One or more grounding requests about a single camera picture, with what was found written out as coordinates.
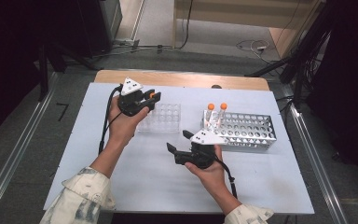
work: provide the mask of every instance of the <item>test tube rack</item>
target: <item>test tube rack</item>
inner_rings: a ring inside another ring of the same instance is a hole
[[[137,127],[138,132],[179,133],[181,106],[176,104],[156,104],[155,109]]]
[[[229,146],[267,149],[277,140],[271,116],[226,112],[220,119],[218,112],[212,111],[206,120],[206,114],[204,110],[201,128],[227,139]]]

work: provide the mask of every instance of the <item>gray floor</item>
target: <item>gray floor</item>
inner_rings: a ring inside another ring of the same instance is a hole
[[[143,23],[156,25],[153,22],[146,22],[145,20],[143,20]],[[139,29],[137,37],[141,39],[141,44],[170,44],[169,39],[167,39],[171,36],[171,31],[169,30],[158,28],[156,30],[161,31],[160,33],[155,32],[154,37],[152,35],[147,37],[150,34],[147,30],[154,30],[154,28],[147,28],[144,25],[140,26]],[[250,37],[244,36],[243,40],[270,38],[265,29],[263,29],[256,28],[257,32],[261,32],[256,35],[255,30],[252,32],[248,30],[249,32],[247,33]],[[238,31],[238,29],[232,28],[231,31],[233,32],[228,34],[234,36],[236,34],[234,31]],[[225,37],[221,35],[215,40],[211,39],[213,41],[211,45],[197,44],[199,41],[196,41],[196,39],[200,37],[194,36],[197,34],[207,35],[207,32],[207,30],[204,30],[203,32],[194,33],[190,30],[192,37],[189,38],[188,46],[183,51],[163,51],[157,54],[155,50],[146,50],[95,58],[92,61],[96,65],[103,66],[105,69],[187,71],[223,74],[226,76],[243,76],[266,66],[266,63],[255,57],[252,52],[237,49],[235,47],[237,39],[229,41],[230,48],[227,48],[227,46],[219,47],[219,45],[224,45],[222,43],[228,43],[222,42],[222,38],[224,39]],[[218,51],[213,49],[215,46],[217,46],[216,49],[225,49],[225,53],[216,53]],[[277,60],[276,55],[274,50],[271,50],[269,56],[266,54],[270,60]],[[76,121],[76,116],[87,87],[96,75],[95,71],[90,71],[82,65],[73,62],[68,64],[71,65],[65,74],[58,74],[57,87],[52,94],[46,112],[40,120],[22,156],[21,162],[0,201],[0,223],[38,223],[43,216],[44,211],[42,208],[54,178],[54,173]],[[265,74],[263,78],[268,81],[270,89],[279,98],[284,96],[284,93],[282,91],[282,84],[277,79],[277,72]],[[20,138],[28,119],[32,116],[37,106],[38,96],[39,88],[36,87],[23,99],[21,104],[1,126],[0,170],[11,150],[16,146],[17,140]],[[59,118],[62,115],[63,107],[58,104],[69,105],[61,120]],[[279,102],[278,104],[280,107],[284,107],[285,102]],[[333,161],[331,156],[335,153],[335,150],[330,145],[327,129],[318,118],[312,116],[305,105],[303,105],[303,116],[323,165],[337,192],[337,196],[342,202],[348,223],[358,223],[358,168],[340,161]],[[314,215],[297,216],[297,223],[334,223],[318,180],[310,165],[310,160],[304,149],[301,137],[290,115],[287,119],[287,131],[291,136],[297,161],[304,181],[308,186],[310,198],[315,209]],[[112,214],[101,214],[99,223],[110,223],[111,218]],[[285,219],[285,215],[277,215],[269,223],[283,223]],[[291,217],[292,223],[294,223],[294,220],[295,217]]]

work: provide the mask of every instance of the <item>sleeve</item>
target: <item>sleeve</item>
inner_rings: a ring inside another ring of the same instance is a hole
[[[268,208],[259,208],[250,204],[241,204],[225,217],[225,224],[267,224],[274,212]]]
[[[115,206],[109,178],[92,168],[82,169],[62,184],[64,189],[40,223],[97,223],[101,207],[111,210]]]

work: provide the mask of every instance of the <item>white table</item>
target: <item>white table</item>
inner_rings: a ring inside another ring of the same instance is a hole
[[[98,155],[104,112],[111,90],[118,84],[90,83],[75,127],[62,155],[45,209],[62,189],[61,182],[88,166]],[[145,86],[161,91],[162,104],[181,104],[181,128],[200,129],[202,110],[209,103],[226,102],[227,111],[270,115],[277,141],[258,152],[224,151],[240,201],[282,214],[313,214],[309,194],[271,91],[240,91]],[[181,133],[136,133],[112,175],[117,212],[221,213],[200,181],[185,166],[174,163],[169,142],[187,150]]]

